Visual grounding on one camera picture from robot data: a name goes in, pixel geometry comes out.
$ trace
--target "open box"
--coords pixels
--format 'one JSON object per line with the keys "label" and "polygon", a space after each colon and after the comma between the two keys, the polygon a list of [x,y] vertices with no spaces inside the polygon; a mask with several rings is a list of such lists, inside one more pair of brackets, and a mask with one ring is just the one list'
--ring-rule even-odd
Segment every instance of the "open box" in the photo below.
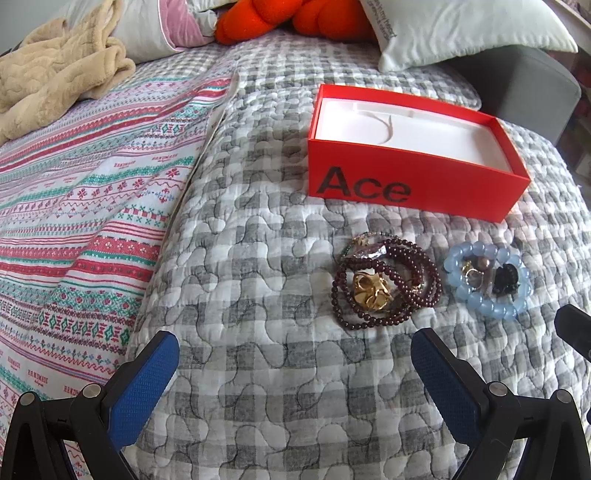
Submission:
{"label": "open box", "polygon": [[495,117],[362,87],[320,86],[308,163],[312,196],[491,222],[530,184]]}

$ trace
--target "quilt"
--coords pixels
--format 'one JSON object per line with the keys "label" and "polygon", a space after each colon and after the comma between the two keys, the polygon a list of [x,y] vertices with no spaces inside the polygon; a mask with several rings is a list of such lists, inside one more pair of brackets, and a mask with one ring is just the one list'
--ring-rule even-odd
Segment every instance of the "quilt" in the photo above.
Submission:
{"label": "quilt", "polygon": [[0,148],[0,453],[24,391],[73,396],[124,360],[232,86],[232,63],[212,62],[183,53],[141,66],[101,100]]}
{"label": "quilt", "polygon": [[[467,448],[454,442],[412,366],[411,337],[423,327],[487,382],[536,397],[565,388],[582,415],[591,407],[589,366],[553,327],[567,303],[591,312],[590,216],[544,138],[504,124],[532,183],[499,224],[308,197],[307,133],[319,84],[479,106],[443,66],[380,74],[378,59],[372,47],[281,31],[220,59],[237,61],[238,92],[197,168],[129,341],[129,359],[160,329],[181,348],[170,390],[125,451],[139,478],[450,479]],[[344,331],[329,296],[335,258],[366,231],[413,241],[438,265],[465,240],[511,246],[532,274],[528,310],[517,320],[484,319],[446,286],[435,308],[398,327]],[[516,442],[502,479],[512,478],[523,445]]]}

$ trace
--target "light blue beaded bracelet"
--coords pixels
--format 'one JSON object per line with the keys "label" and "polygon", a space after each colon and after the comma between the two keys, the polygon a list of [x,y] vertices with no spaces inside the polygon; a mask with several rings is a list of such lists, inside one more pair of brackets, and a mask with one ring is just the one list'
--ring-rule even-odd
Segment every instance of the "light blue beaded bracelet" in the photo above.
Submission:
{"label": "light blue beaded bracelet", "polygon": [[[465,259],[472,256],[488,258],[491,261],[491,268],[495,268],[495,263],[498,263],[501,267],[509,264],[517,269],[519,286],[517,299],[513,303],[486,299],[478,289],[468,283],[466,276],[462,274],[462,264]],[[497,248],[492,244],[485,245],[480,241],[473,244],[464,242],[450,248],[443,262],[443,268],[448,272],[449,284],[456,289],[456,297],[465,301],[468,308],[496,320],[512,320],[527,310],[526,299],[531,294],[530,271],[519,255],[511,254],[506,248]]]}

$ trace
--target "blue bead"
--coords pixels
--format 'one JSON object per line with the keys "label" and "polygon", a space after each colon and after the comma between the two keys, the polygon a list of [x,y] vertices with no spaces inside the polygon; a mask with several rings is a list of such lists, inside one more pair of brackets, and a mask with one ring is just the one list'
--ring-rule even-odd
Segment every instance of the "blue bead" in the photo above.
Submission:
{"label": "blue bead", "polygon": [[480,293],[479,291],[473,291],[468,296],[468,307],[471,309],[477,310],[478,307],[480,307],[482,300],[483,300],[482,293]]}
{"label": "blue bead", "polygon": [[519,268],[519,281],[526,281],[530,277],[530,271],[523,265]]}
{"label": "blue bead", "polygon": [[447,274],[447,281],[452,287],[459,287],[462,284],[462,274],[456,269]]}
{"label": "blue bead", "polygon": [[462,249],[462,256],[467,257],[472,254],[472,244],[470,242],[462,242],[458,246]]}
{"label": "blue bead", "polygon": [[517,295],[525,299],[531,295],[531,284],[529,281],[525,281],[519,284],[519,288],[517,289]]}
{"label": "blue bead", "polygon": [[509,263],[511,265],[516,266],[517,268],[519,268],[522,264],[521,264],[521,258],[519,257],[519,255],[510,255],[509,259],[507,260],[506,263]]}
{"label": "blue bead", "polygon": [[484,244],[480,240],[472,245],[472,253],[477,257],[484,255]]}
{"label": "blue bead", "polygon": [[459,298],[460,300],[467,300],[468,295],[470,295],[471,291],[472,291],[472,288],[469,287],[468,285],[466,285],[465,283],[463,283],[462,285],[460,285],[456,289],[456,297]]}
{"label": "blue bead", "polygon": [[516,317],[517,317],[517,310],[515,309],[515,307],[513,305],[507,305],[507,308],[505,311],[505,316],[503,317],[503,319],[515,320]]}
{"label": "blue bead", "polygon": [[457,257],[447,257],[443,262],[443,268],[449,273],[459,270],[460,261]]}
{"label": "blue bead", "polygon": [[502,320],[502,318],[505,316],[505,312],[506,312],[506,308],[505,305],[503,305],[502,303],[495,303],[494,304],[495,307],[492,309],[492,317],[495,320]]}
{"label": "blue bead", "polygon": [[484,247],[484,256],[490,258],[491,260],[494,260],[496,258],[496,251],[496,245],[487,245],[486,247]]}
{"label": "blue bead", "polygon": [[448,257],[461,257],[462,256],[462,249],[459,245],[454,245],[449,249],[449,253],[447,254]]}
{"label": "blue bead", "polygon": [[496,259],[499,261],[501,265],[505,264],[511,254],[506,248],[500,248],[499,251],[496,253]]}
{"label": "blue bead", "polygon": [[513,302],[513,306],[515,307],[515,310],[517,310],[517,313],[523,313],[527,310],[527,302],[523,297],[518,297],[517,300]]}
{"label": "blue bead", "polygon": [[485,317],[490,317],[492,315],[492,309],[494,305],[490,300],[485,300],[480,304],[478,311],[482,313]]}

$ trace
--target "dark red beaded bracelet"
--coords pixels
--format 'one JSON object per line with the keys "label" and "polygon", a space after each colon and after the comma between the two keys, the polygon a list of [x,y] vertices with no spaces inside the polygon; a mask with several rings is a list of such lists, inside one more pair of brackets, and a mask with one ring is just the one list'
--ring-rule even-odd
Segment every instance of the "dark red beaded bracelet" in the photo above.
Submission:
{"label": "dark red beaded bracelet", "polygon": [[[335,280],[331,289],[331,303],[336,319],[341,326],[350,330],[361,330],[374,326],[398,325],[411,316],[411,313],[422,307],[433,307],[441,297],[441,279],[437,267],[429,259],[427,254],[416,244],[398,237],[387,239],[386,256],[405,265],[411,271],[411,285],[388,264],[369,258],[343,258],[339,269],[335,274]],[[397,287],[402,297],[402,303],[394,310],[390,310],[385,317],[373,317],[363,311],[363,308],[355,302],[347,285],[347,270],[364,270],[373,268],[377,273],[384,273]],[[429,278],[428,287],[421,292],[423,275]],[[342,290],[345,300],[363,323],[347,322],[340,308],[338,295]]]}

